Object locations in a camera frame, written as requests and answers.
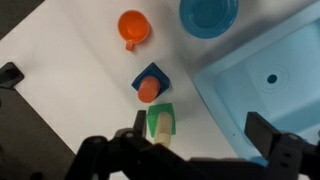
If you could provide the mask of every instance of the white table surface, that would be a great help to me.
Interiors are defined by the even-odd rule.
[[[209,40],[184,31],[179,2],[46,0],[0,41],[0,64],[13,61],[21,69],[25,79],[16,89],[76,152],[84,138],[111,139],[133,125],[137,110],[148,108],[131,83],[155,62],[171,79],[170,89],[152,103],[173,103],[177,135],[170,149],[186,159],[235,157],[193,86],[193,74],[313,0],[240,0],[233,26]],[[128,9],[143,12],[152,27],[133,53],[117,31]]]

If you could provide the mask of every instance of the green block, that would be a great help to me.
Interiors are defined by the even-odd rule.
[[[151,137],[154,137],[154,133],[157,127],[158,116],[161,112],[167,112],[172,117],[172,135],[176,134],[176,120],[174,118],[173,106],[172,103],[168,104],[159,104],[150,106],[147,114],[147,121],[150,130]]]

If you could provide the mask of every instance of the blue bowl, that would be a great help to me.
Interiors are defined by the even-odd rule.
[[[181,0],[180,19],[195,37],[209,39],[224,33],[238,13],[238,0]]]

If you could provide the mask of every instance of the sink drain hole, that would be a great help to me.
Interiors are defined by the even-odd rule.
[[[273,83],[277,82],[277,79],[278,79],[278,77],[276,75],[271,74],[268,77],[267,81],[268,81],[269,84],[273,84]]]

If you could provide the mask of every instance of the cup handle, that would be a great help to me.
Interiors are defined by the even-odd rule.
[[[127,44],[126,44],[126,50],[128,50],[128,51],[133,51],[133,48],[134,48],[134,43],[132,43],[132,42],[127,42]]]

